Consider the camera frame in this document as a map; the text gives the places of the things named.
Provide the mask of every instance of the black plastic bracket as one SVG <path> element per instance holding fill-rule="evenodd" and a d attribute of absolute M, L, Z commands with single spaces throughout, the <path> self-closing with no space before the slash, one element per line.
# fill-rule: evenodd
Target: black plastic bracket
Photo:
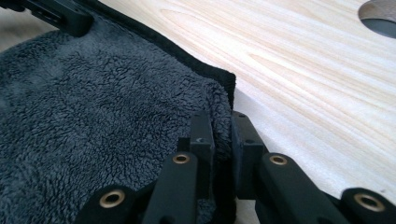
<path fill-rule="evenodd" d="M 169 156 L 158 177 L 143 224 L 196 221 L 198 160 L 189 152 Z"/>
<path fill-rule="evenodd" d="M 232 116 L 233 180 L 239 199 L 255 200 L 254 168 L 268 152 L 248 116 L 234 111 Z"/>
<path fill-rule="evenodd" d="M 212 125 L 209 116 L 201 111 L 191 118 L 190 152 L 198 158 L 198 198 L 211 197 L 211 169 L 215 154 Z"/>
<path fill-rule="evenodd" d="M 93 16 L 68 0 L 0 0 L 0 7 L 15 11 L 32 11 L 38 17 L 72 36 L 88 33 Z"/>

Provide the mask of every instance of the black plastic part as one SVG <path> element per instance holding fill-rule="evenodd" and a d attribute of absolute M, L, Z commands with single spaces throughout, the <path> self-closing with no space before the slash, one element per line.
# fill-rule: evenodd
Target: black plastic part
<path fill-rule="evenodd" d="M 93 16 L 68 0 L 21 0 L 11 9 L 28 8 L 38 17 L 72 36 L 88 33 Z"/>
<path fill-rule="evenodd" d="M 215 143 L 212 125 L 205 111 L 201 111 L 191 118 L 190 152 L 198 158 L 198 198 L 211 198 L 211 168 Z"/>
<path fill-rule="evenodd" d="M 263 203 L 260 200 L 256 200 L 255 210 L 261 224 L 282 223 L 280 214 L 276 211 L 276 207 L 272 201 Z"/>
<path fill-rule="evenodd" d="M 368 189 L 347 189 L 340 201 L 340 210 L 352 223 L 396 223 L 396 206 Z"/>
<path fill-rule="evenodd" d="M 268 149 L 248 116 L 233 112 L 233 180 L 239 199 L 255 200 L 253 185 L 254 167 Z"/>
<path fill-rule="evenodd" d="M 99 202 L 102 196 L 113 190 L 122 190 L 125 194 L 125 199 L 118 206 L 111 208 L 102 207 Z M 133 204 L 135 200 L 134 191 L 123 187 L 123 186 L 108 186 L 103 189 L 96 191 L 90 200 L 84 205 L 79 211 L 76 218 L 76 224 L 87 224 L 87 223 L 114 223 L 124 224 L 132 223 L 130 216 Z"/>
<path fill-rule="evenodd" d="M 262 156 L 258 173 L 257 191 L 268 192 L 282 223 L 348 223 L 290 157 L 267 153 Z M 259 194 L 259 200 L 265 203 L 268 198 Z"/>
<path fill-rule="evenodd" d="M 198 160 L 189 152 L 169 156 L 157 180 L 144 224 L 190 224 L 196 221 L 196 181 Z"/>

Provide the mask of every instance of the light wooden surface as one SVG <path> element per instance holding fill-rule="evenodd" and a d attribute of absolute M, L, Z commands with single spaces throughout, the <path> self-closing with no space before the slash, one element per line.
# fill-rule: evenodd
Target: light wooden surface
<path fill-rule="evenodd" d="M 396 39 L 361 24 L 365 0 L 102 2 L 235 73 L 235 109 L 320 189 L 396 203 Z M 11 22 L 0 18 L 0 50 Z M 239 211 L 257 223 L 252 202 Z"/>

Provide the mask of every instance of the brass insert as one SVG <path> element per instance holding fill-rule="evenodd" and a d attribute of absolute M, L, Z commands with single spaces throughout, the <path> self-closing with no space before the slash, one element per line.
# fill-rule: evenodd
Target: brass insert
<path fill-rule="evenodd" d="M 125 193 L 120 189 L 114 189 L 102 196 L 99 204 L 104 208 L 112 208 L 122 203 L 124 199 Z"/>
<path fill-rule="evenodd" d="M 383 212 L 385 210 L 385 205 L 371 195 L 358 193 L 353 198 L 358 204 L 373 212 Z"/>

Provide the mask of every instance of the gray fleece fabric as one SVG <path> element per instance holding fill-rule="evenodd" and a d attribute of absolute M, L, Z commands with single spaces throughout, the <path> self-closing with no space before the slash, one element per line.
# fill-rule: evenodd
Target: gray fleece fabric
<path fill-rule="evenodd" d="M 95 16 L 0 54 L 0 223 L 71 223 L 93 193 L 139 190 L 204 110 L 228 158 L 227 93 L 139 35 Z M 199 203 L 198 223 L 210 220 Z"/>

